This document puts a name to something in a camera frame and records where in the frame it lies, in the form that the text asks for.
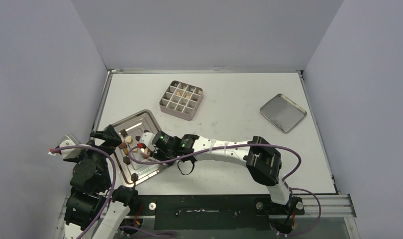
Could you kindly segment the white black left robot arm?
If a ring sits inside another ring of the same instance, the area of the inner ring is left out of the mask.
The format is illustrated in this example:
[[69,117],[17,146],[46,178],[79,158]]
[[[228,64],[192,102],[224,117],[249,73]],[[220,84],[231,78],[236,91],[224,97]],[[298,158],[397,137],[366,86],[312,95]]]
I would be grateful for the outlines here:
[[116,172],[109,172],[111,155],[122,143],[119,134],[108,125],[90,136],[83,144],[67,135],[56,147],[64,161],[75,163],[64,216],[66,239],[111,239],[128,214],[142,210],[137,190],[117,186]]

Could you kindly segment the pink-tipped metal tweezers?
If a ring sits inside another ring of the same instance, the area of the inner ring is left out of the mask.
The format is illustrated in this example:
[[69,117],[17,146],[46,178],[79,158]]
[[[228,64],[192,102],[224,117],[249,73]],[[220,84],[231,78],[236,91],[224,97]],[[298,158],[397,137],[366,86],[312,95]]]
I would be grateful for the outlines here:
[[150,154],[151,154],[151,151],[150,151],[149,148],[140,149],[140,155],[141,155],[143,158],[148,158],[148,157],[150,157]]

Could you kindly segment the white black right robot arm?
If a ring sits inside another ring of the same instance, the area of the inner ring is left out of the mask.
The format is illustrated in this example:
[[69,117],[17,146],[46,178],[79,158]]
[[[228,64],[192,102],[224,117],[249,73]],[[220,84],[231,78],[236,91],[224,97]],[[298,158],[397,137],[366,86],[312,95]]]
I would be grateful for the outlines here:
[[219,161],[243,166],[258,184],[269,191],[273,209],[284,213],[292,206],[291,192],[280,175],[281,153],[262,137],[249,141],[217,141],[195,134],[170,136],[163,131],[144,133],[140,141],[150,155],[159,160],[178,159],[185,162]]

